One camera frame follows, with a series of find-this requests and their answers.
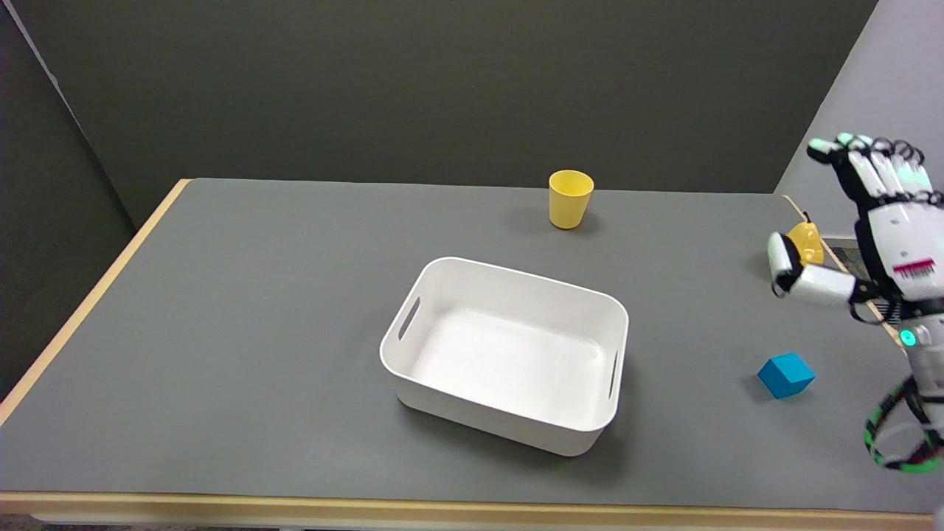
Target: blue block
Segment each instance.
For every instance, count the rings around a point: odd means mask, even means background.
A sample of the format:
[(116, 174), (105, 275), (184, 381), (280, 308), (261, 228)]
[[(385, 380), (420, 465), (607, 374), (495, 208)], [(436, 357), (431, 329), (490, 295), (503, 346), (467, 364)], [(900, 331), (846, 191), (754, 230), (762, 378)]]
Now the blue block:
[(796, 352), (788, 352), (768, 359), (757, 376), (776, 399), (793, 396), (803, 391), (817, 377)]

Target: white storage bin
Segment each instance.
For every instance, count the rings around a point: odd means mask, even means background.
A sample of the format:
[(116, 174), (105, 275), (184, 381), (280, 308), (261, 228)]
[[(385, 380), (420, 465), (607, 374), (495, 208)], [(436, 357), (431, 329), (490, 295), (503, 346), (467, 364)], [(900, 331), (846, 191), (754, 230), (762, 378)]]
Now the white storage bin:
[(616, 414), (629, 321), (608, 295), (440, 258), (420, 273), (380, 360), (412, 408), (579, 455)]

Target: yellow cup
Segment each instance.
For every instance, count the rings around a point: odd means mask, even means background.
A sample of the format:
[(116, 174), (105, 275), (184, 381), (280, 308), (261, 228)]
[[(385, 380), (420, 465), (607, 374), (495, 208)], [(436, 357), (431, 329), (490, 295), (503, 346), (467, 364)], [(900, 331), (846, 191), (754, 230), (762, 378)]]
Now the yellow cup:
[(593, 180), (577, 170), (554, 172), (550, 185), (550, 222), (558, 229), (573, 229), (581, 224), (587, 210)]

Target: gray table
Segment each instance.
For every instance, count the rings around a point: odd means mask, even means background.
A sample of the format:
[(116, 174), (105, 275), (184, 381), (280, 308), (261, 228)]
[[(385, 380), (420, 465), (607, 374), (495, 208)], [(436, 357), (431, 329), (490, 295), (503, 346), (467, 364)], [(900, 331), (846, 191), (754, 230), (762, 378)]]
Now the gray table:
[[(770, 293), (767, 236), (797, 221), (781, 197), (596, 191), (558, 231), (543, 190), (193, 181), (3, 424), (0, 490), (930, 513), (944, 474), (862, 444), (900, 351)], [(619, 412), (589, 453), (396, 400), (378, 344), (441, 256), (626, 306)], [(753, 375), (785, 351), (817, 379), (774, 401)]]

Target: wooden table edge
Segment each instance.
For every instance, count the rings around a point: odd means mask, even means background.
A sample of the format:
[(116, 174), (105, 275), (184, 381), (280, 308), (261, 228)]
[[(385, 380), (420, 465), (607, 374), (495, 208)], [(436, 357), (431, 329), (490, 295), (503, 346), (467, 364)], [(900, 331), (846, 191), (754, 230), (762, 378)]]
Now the wooden table edge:
[[(180, 180), (78, 305), (26, 374), (0, 403), (0, 426), (42, 372), (52, 363), (118, 274), (154, 230), (190, 180)], [(802, 210), (784, 198), (802, 217)], [(823, 242), (839, 267), (845, 267)], [(878, 316), (878, 310), (872, 306)], [(886, 326), (897, 343), (897, 334)], [(517, 525), (772, 527), (822, 530), (929, 529), (931, 515), (827, 509), (747, 509), (655, 505), (558, 505), (480, 502), (421, 502), (331, 498), (273, 498), (208, 494), (132, 494), (78, 492), (0, 492), (0, 512), (8, 514), (109, 514), (192, 519), (296, 519), (350, 522), (450, 522)]]

